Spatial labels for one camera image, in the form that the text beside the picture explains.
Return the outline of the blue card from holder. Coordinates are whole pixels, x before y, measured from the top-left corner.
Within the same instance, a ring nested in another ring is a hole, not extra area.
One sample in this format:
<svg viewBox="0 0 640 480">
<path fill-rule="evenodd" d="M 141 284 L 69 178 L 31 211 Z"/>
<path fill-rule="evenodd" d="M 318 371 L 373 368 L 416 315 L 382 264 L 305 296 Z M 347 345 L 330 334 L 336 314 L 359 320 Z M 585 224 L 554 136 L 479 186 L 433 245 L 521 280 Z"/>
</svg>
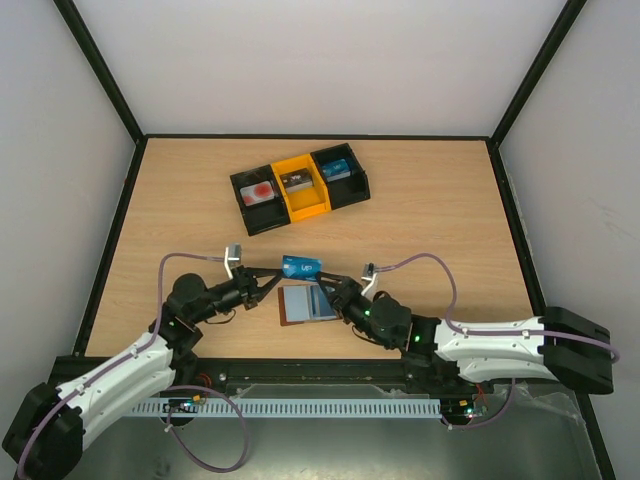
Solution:
<svg viewBox="0 0 640 480">
<path fill-rule="evenodd" d="M 323 262 L 317 258 L 284 255 L 281 269 L 286 278 L 315 282 Z"/>
</svg>

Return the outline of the brown leather card holder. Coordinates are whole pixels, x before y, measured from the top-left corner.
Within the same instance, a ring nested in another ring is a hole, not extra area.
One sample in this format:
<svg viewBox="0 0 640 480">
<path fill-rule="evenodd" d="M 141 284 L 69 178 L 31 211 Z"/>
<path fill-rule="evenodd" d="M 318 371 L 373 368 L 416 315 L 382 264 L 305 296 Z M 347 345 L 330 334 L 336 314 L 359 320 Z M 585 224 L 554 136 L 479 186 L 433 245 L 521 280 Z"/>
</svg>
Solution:
<svg viewBox="0 0 640 480">
<path fill-rule="evenodd" d="M 309 298 L 309 287 L 311 285 L 317 284 L 291 285 L 278 288 L 278 305 L 281 326 L 295 326 L 341 319 L 336 312 L 336 318 L 333 320 L 317 321 L 311 319 Z"/>
</svg>

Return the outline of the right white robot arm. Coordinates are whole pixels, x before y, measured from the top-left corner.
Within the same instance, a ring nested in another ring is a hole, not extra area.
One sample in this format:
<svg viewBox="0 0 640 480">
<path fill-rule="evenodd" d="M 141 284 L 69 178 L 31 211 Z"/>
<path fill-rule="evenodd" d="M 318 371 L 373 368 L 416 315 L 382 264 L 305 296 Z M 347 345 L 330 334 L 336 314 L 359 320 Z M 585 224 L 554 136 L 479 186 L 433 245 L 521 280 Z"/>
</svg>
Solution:
<svg viewBox="0 0 640 480">
<path fill-rule="evenodd" d="M 455 322 L 417 315 L 387 293 L 368 298 L 347 276 L 320 272 L 316 280 L 356 333 L 431 371 L 447 391 L 513 378 L 558 382 L 584 394 L 614 390 L 617 356 L 609 331 L 565 308 L 548 307 L 541 316 L 506 323 Z"/>
</svg>

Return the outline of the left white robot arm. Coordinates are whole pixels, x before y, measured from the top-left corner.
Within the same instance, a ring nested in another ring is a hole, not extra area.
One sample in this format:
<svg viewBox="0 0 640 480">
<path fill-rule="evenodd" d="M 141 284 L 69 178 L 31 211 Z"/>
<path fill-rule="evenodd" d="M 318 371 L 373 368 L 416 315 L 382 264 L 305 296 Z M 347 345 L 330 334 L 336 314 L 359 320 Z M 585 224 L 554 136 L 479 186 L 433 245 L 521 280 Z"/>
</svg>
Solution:
<svg viewBox="0 0 640 480">
<path fill-rule="evenodd" d="M 215 286 L 195 273 L 178 277 L 156 320 L 132 345 L 72 381 L 42 382 L 28 391 L 2 441 L 16 463 L 15 478 L 68 475 L 106 428 L 172 386 L 178 370 L 195 357 L 202 337 L 198 323 L 257 306 L 282 276 L 279 269 L 238 265 Z"/>
</svg>

